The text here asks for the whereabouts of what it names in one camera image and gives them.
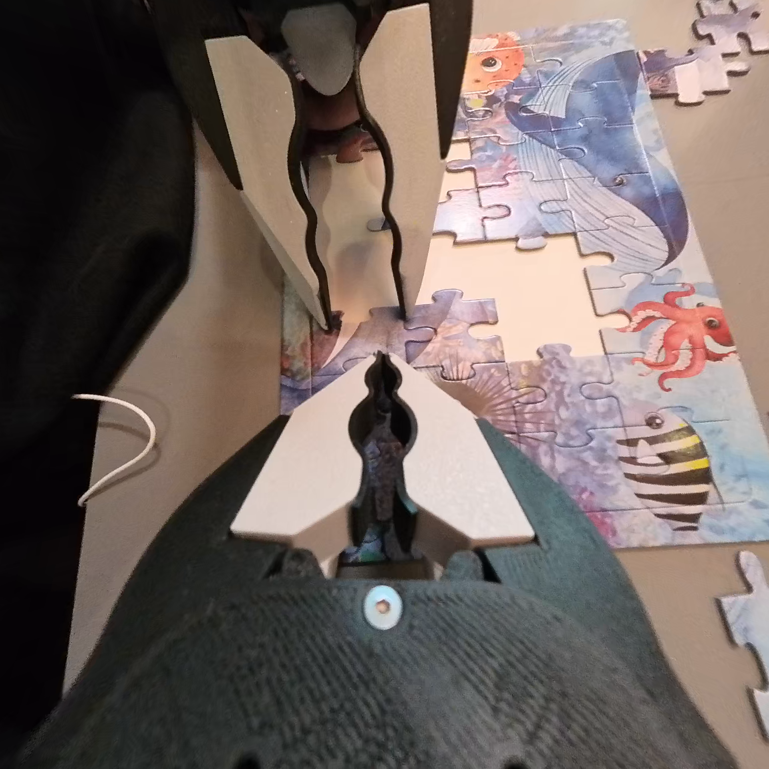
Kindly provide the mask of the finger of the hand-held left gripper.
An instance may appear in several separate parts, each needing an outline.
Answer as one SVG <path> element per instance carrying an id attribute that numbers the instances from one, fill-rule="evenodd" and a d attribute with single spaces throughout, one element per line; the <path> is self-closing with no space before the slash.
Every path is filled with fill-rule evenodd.
<path id="1" fill-rule="evenodd" d="M 358 55 L 361 118 L 385 169 L 382 212 L 401 313 L 414 310 L 441 192 L 441 150 L 429 5 L 390 10 Z"/>
<path id="2" fill-rule="evenodd" d="M 318 216 L 302 170 L 305 124 L 287 63 L 245 35 L 208 39 L 206 53 L 242 184 L 242 196 L 296 293 L 324 330 L 332 325 Z"/>

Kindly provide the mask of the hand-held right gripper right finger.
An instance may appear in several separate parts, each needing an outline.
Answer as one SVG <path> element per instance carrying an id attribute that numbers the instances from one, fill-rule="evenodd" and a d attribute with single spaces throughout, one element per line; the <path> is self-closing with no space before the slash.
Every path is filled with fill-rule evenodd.
<path id="1" fill-rule="evenodd" d="M 476 416 L 395 355 L 384 357 L 384 381 L 403 441 L 391 518 L 401 550 L 444 567 L 457 552 L 533 543 Z"/>

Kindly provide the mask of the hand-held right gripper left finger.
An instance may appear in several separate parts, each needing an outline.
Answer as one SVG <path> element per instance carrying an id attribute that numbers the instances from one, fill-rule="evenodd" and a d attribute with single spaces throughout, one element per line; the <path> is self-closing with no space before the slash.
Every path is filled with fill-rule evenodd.
<path id="1" fill-rule="evenodd" d="M 299 405 L 285 423 L 230 530 L 236 537 L 310 551 L 334 574 L 353 544 L 350 512 L 363 474 L 349 423 L 370 394 L 371 355 Z"/>

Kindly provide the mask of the dolphin tail puzzle piece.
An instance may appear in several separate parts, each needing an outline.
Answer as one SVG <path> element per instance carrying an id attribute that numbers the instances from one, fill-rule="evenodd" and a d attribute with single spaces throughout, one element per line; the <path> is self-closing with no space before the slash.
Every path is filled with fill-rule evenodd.
<path id="1" fill-rule="evenodd" d="M 337 335 L 313 331 L 312 373 L 317 376 L 343 374 L 355 361 L 384 351 L 411 362 L 434 339 L 435 329 L 418 326 L 407 329 L 397 306 L 380 306 L 369 311 L 349 336 L 351 323 L 341 322 Z"/>

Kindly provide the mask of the assembled sea jigsaw puzzle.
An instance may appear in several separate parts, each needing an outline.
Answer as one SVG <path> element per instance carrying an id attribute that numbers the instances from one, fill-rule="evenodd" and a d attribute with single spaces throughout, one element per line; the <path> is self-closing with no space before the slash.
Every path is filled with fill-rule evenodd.
<path id="1" fill-rule="evenodd" d="M 766 542 L 767 439 L 626 24 L 472 40 L 454 140 L 410 364 L 613 547 Z M 283 413 L 341 375 L 317 330 L 287 286 Z"/>

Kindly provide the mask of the blue lilac puzzle piece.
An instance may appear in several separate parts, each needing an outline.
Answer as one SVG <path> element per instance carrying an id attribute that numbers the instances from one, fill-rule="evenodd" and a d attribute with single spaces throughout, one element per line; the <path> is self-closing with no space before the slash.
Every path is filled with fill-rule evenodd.
<path id="1" fill-rule="evenodd" d="M 747 592 L 718 598 L 717 603 L 733 643 L 749 649 L 763 676 L 761 687 L 751 689 L 759 725 L 768 739 L 768 582 L 760 558 L 751 551 L 737 553 L 738 571 Z"/>

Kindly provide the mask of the striped white purple puzzle piece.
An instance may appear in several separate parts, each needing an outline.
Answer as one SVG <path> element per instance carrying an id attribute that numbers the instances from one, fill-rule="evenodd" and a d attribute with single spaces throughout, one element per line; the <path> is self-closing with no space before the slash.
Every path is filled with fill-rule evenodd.
<path id="1" fill-rule="evenodd" d="M 672 55 L 666 48 L 646 49 L 638 51 L 638 58 L 650 97 L 675 98 L 682 106 L 731 91 L 730 77 L 751 69 L 738 54 L 725 53 L 717 45 L 693 47 L 683 55 Z"/>

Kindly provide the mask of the purple blue puzzle piece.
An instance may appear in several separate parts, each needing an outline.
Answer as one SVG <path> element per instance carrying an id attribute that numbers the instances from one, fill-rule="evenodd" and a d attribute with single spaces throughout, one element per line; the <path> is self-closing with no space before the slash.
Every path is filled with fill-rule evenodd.
<path id="1" fill-rule="evenodd" d="M 767 21 L 764 6 L 754 1 L 697 1 L 699 18 L 693 30 L 700 40 L 708 40 L 722 54 L 738 55 L 741 41 L 752 54 L 768 53 Z"/>

